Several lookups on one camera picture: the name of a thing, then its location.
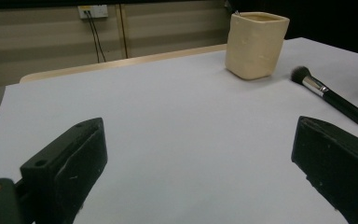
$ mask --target power outlet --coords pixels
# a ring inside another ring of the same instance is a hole
[[[77,7],[79,10],[80,19],[86,19],[86,11],[89,11],[92,18],[103,18],[108,17],[107,5],[97,5],[97,6],[80,6]]]

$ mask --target brush bristles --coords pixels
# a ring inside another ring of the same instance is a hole
[[[311,77],[311,74],[310,70],[305,66],[299,66],[292,71],[292,81],[297,84],[302,85],[302,80],[307,76]]]

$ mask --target white table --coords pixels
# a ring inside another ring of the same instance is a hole
[[[75,224],[346,223],[291,162],[299,116],[358,125],[292,81],[298,65],[358,105],[358,54],[285,41],[272,77],[241,80],[223,50],[8,86],[0,177],[74,124],[104,120],[109,161]]]

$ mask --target silver ferrule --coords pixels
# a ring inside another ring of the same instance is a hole
[[[321,81],[311,76],[304,77],[302,83],[308,89],[320,96],[324,96],[324,93],[329,91],[329,89]]]

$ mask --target beige cup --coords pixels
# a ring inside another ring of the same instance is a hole
[[[244,79],[272,75],[289,19],[265,12],[232,14],[226,68]]]

